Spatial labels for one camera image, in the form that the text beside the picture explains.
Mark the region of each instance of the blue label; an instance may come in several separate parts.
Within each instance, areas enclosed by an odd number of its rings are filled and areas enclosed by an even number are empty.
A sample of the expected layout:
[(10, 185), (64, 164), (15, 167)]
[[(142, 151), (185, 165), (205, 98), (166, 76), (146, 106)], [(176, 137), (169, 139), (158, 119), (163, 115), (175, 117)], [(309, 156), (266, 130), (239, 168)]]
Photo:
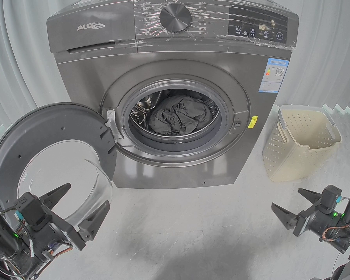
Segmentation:
[(269, 58), (259, 92), (278, 93), (288, 64), (289, 60)]

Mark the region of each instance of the dial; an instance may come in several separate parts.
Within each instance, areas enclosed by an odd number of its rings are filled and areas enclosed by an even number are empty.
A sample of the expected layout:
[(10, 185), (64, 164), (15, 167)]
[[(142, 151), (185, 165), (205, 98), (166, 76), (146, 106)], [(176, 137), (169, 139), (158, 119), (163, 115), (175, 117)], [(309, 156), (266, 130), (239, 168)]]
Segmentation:
[(171, 3), (161, 10), (159, 21), (166, 30), (178, 32), (186, 29), (191, 22), (191, 13), (182, 4)]

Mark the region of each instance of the display panel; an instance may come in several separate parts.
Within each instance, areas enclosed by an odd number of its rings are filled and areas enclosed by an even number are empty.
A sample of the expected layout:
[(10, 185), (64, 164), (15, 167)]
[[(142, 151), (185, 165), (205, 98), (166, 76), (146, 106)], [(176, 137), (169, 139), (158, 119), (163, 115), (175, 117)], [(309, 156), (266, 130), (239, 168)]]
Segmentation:
[(228, 35), (254, 37), (286, 44), (288, 18), (262, 8), (231, 4)]

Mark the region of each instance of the washing machine door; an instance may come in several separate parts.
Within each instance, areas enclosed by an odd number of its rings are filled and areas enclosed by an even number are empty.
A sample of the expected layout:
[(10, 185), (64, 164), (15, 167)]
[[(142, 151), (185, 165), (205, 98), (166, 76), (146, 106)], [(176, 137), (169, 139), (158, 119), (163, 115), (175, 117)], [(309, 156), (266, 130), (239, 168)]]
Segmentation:
[(52, 210), (73, 226), (110, 202), (116, 149), (105, 124), (97, 112), (74, 103), (47, 105), (14, 123), (0, 140), (0, 210), (24, 192), (41, 197), (65, 183), (71, 189)]

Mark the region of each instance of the dark gray clothes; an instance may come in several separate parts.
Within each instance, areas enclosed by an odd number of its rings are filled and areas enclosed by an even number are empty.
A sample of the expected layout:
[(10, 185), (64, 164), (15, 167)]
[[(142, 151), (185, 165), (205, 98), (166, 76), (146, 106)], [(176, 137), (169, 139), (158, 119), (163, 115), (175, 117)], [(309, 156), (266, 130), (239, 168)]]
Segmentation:
[(190, 96), (172, 96), (150, 115), (149, 125), (162, 135), (186, 135), (207, 126), (213, 116), (202, 100)]

